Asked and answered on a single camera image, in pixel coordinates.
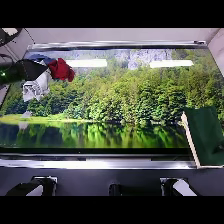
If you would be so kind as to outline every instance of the image of forest lake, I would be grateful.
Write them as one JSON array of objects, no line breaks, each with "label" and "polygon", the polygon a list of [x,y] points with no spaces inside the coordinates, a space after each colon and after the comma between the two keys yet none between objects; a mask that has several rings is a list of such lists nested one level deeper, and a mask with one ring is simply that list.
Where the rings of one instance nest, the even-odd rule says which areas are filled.
[{"label": "image of forest lake", "polygon": [[31,148],[188,148],[180,125],[134,125],[120,122],[47,117],[0,117],[1,147]]}]

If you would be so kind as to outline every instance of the forest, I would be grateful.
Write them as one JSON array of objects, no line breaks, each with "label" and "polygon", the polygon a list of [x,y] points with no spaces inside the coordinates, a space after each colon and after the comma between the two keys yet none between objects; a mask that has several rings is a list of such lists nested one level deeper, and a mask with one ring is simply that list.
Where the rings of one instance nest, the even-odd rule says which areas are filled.
[{"label": "forest", "polygon": [[109,59],[105,68],[77,73],[73,82],[54,81],[39,102],[24,103],[21,83],[12,84],[0,114],[148,125],[180,121],[184,107],[214,105],[224,125],[224,78],[208,50],[177,49],[172,59],[191,67],[128,69],[127,61]]}]

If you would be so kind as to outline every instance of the white wall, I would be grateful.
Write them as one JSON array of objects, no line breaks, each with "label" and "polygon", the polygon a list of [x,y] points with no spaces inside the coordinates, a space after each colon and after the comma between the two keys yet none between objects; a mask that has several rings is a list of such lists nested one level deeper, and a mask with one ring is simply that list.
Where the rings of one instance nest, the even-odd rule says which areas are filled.
[{"label": "white wall", "polygon": [[224,28],[219,30],[208,47],[224,76]]},{"label": "white wall", "polygon": [[[36,43],[115,40],[210,41],[219,28],[27,28]],[[7,46],[22,58],[32,40],[23,29]]]}]

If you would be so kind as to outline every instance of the dark blue cloth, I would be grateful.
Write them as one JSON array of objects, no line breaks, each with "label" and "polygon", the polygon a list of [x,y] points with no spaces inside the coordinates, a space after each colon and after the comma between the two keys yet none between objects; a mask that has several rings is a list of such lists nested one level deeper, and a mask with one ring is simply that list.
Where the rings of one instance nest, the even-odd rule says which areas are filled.
[{"label": "dark blue cloth", "polygon": [[38,62],[43,60],[46,65],[48,65],[52,61],[56,60],[55,58],[49,58],[49,57],[41,55],[41,54],[33,54],[28,59],[30,59],[32,61],[38,61]]}]

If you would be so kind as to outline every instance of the lake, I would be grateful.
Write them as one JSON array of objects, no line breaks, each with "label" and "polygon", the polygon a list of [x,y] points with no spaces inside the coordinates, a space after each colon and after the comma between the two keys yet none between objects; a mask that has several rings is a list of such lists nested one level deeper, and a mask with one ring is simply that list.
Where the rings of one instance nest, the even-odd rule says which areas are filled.
[{"label": "lake", "polygon": [[1,147],[25,148],[189,148],[181,126],[150,127],[110,123],[18,125],[0,123]]}]

